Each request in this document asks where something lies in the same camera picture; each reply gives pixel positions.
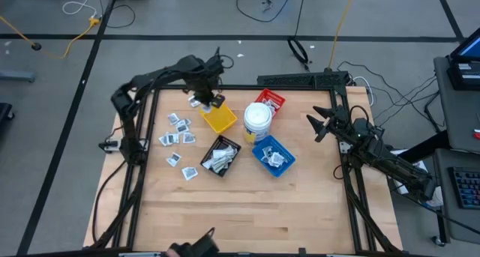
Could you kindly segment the grey equipment foot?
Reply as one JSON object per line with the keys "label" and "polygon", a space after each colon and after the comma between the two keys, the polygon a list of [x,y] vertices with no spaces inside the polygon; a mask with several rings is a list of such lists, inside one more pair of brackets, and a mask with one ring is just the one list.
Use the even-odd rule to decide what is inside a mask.
{"label": "grey equipment foot", "polygon": [[34,82],[35,74],[29,71],[0,70],[0,80]]}

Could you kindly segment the small white yellow canister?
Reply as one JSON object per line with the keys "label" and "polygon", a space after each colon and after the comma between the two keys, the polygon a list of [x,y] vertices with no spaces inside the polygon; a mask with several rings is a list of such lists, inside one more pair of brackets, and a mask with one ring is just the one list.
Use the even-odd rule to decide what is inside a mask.
{"label": "small white yellow canister", "polygon": [[426,204],[431,208],[438,208],[443,206],[444,202],[441,186],[436,187],[433,192],[432,199],[426,201]]}

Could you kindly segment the grey desk with laptop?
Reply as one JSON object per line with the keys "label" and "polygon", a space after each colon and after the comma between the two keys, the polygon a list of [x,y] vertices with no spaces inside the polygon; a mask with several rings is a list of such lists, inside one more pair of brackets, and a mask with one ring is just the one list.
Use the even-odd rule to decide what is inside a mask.
{"label": "grey desk with laptop", "polygon": [[480,130],[480,91],[454,90],[447,69],[447,58],[433,60],[448,140],[453,149],[480,154],[480,139],[474,130]]}

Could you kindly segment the black aluminium table frame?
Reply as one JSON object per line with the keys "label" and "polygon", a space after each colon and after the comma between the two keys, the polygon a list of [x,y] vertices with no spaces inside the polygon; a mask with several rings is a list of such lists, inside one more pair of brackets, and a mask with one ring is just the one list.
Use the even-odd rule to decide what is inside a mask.
{"label": "black aluminium table frame", "polygon": [[[347,202],[341,180],[339,148],[333,136],[317,144],[306,115],[315,105],[329,106],[329,91],[281,88],[286,102],[272,125],[272,134],[294,156],[294,164],[279,178],[272,176],[252,154],[243,137],[242,116],[261,92],[256,85],[225,85],[226,104],[237,121],[225,137],[241,150],[221,178],[200,161],[217,134],[190,107],[178,85],[151,94],[136,120],[139,136],[150,141],[144,166],[124,166],[122,156],[106,156],[100,177],[104,188],[98,207],[98,232],[103,232],[126,202],[137,178],[142,190],[116,229],[109,247],[161,251],[170,244],[194,242],[215,227],[214,238],[224,252],[361,253],[379,250],[380,243]],[[183,134],[168,115],[190,119],[196,142],[183,143]],[[179,135],[179,143],[163,146],[161,136]],[[167,158],[181,156],[175,167]],[[182,169],[198,175],[185,180]]]}

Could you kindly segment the white disinfecting wipes canister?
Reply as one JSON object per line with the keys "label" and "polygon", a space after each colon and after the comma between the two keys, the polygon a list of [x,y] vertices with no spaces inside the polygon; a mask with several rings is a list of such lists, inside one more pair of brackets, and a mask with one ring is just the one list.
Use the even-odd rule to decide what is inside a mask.
{"label": "white disinfecting wipes canister", "polygon": [[272,111],[264,103],[251,103],[244,111],[244,138],[251,145],[264,140],[269,134]]}

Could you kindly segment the black desk beam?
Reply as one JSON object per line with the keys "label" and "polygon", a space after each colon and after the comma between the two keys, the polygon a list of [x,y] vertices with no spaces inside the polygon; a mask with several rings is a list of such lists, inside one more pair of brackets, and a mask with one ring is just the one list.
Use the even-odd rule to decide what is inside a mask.
{"label": "black desk beam", "polygon": [[409,163],[416,163],[432,155],[438,148],[451,148],[447,130],[437,133],[429,139],[426,139],[416,146],[400,153],[399,157]]}

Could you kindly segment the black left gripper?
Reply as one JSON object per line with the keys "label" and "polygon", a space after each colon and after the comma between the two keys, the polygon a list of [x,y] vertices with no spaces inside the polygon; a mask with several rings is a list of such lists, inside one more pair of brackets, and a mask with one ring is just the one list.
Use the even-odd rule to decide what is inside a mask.
{"label": "black left gripper", "polygon": [[215,102],[213,90],[218,88],[221,74],[222,70],[184,72],[182,79],[185,82],[185,88],[183,88],[182,91],[185,94],[192,91],[196,100],[204,106],[212,107]]}

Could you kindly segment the grey desk with keyboard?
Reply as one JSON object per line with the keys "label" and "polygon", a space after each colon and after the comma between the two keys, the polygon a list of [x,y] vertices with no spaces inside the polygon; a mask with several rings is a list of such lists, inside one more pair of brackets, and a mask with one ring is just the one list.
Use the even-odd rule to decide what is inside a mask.
{"label": "grey desk with keyboard", "polygon": [[[443,207],[442,213],[452,220],[480,231],[480,210],[467,210],[458,207],[454,187],[449,177],[449,167],[480,169],[480,155],[446,149],[436,149],[433,154],[436,176],[440,179]],[[480,245],[480,235],[457,224],[447,222],[447,234],[457,241]]]}

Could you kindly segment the yellow plastic basket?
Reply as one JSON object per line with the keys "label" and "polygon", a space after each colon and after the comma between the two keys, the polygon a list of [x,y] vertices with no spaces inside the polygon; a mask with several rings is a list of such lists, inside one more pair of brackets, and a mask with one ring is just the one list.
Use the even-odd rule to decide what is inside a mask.
{"label": "yellow plastic basket", "polygon": [[220,108],[212,107],[210,112],[205,111],[202,107],[199,109],[199,113],[217,134],[222,134],[237,121],[236,115],[225,103]]}

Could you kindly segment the black plastic mesh basket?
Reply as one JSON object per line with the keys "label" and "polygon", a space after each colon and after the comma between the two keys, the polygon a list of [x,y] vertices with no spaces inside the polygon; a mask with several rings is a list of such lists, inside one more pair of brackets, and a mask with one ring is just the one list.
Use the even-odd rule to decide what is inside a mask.
{"label": "black plastic mesh basket", "polygon": [[[231,145],[232,147],[236,148],[238,150],[238,153],[237,155],[239,154],[240,150],[242,149],[242,147],[235,143],[234,141],[228,139],[227,137],[225,136],[222,136],[222,135],[219,135],[216,140],[213,142],[213,144],[211,145],[211,147],[208,149],[207,153],[205,154],[204,158],[200,161],[200,164],[202,166],[202,163],[207,161],[207,160],[210,160],[212,157],[212,152],[213,150],[223,150],[223,149],[226,149],[229,145]],[[215,173],[217,176],[219,177],[223,177],[229,170],[229,168],[231,167],[233,161],[236,159],[237,155],[232,159],[232,162],[228,165],[227,168],[223,169],[222,171],[220,171],[219,174],[215,173],[213,170],[212,170],[212,167],[210,169],[208,169],[210,172],[213,172]]]}

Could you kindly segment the black keyboard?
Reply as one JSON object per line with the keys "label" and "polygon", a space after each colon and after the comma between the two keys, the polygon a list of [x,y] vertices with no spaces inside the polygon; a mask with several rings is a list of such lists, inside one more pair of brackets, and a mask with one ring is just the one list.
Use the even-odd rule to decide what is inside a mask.
{"label": "black keyboard", "polygon": [[480,210],[480,168],[452,166],[447,170],[458,206]]}

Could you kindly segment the black handheld device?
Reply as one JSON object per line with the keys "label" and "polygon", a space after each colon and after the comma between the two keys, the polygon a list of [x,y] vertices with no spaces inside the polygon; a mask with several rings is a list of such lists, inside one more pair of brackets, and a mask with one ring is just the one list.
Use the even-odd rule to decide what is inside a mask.
{"label": "black handheld device", "polygon": [[169,249],[176,251],[179,257],[216,257],[220,250],[213,240],[214,233],[215,227],[212,227],[195,243],[173,243]]}

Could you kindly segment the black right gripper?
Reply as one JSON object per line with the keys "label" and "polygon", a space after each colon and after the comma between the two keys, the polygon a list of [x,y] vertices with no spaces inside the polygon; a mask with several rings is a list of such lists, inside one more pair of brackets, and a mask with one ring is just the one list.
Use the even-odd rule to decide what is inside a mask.
{"label": "black right gripper", "polygon": [[337,106],[330,109],[313,106],[313,109],[323,118],[328,120],[323,125],[322,121],[317,120],[311,115],[306,115],[308,121],[315,131],[315,142],[321,142],[327,133],[333,134],[342,142],[355,141],[355,138],[353,137],[354,129],[351,125],[349,111],[343,106]]}

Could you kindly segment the red plastic mesh basket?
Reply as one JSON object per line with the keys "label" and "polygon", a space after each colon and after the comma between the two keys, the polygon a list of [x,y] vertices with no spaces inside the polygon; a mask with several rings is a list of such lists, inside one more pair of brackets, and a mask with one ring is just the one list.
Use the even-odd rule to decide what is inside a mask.
{"label": "red plastic mesh basket", "polygon": [[284,97],[280,96],[279,94],[277,94],[274,91],[271,91],[267,88],[262,90],[262,92],[259,94],[259,96],[255,100],[255,102],[256,103],[263,103],[263,100],[268,100],[268,99],[274,101],[278,106],[280,106],[280,108],[286,102],[286,99]]}

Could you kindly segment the blue plastic mesh basket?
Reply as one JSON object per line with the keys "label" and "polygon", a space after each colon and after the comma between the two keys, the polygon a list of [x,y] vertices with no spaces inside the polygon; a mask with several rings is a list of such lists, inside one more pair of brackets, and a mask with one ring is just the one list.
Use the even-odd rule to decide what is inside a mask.
{"label": "blue plastic mesh basket", "polygon": [[[279,168],[275,168],[270,164],[261,161],[261,159],[264,157],[263,149],[267,146],[272,146],[273,152],[280,153],[288,160],[288,163],[280,166]],[[262,140],[252,149],[252,154],[276,178],[279,178],[296,161],[295,157],[273,136],[265,137],[264,140]]]}

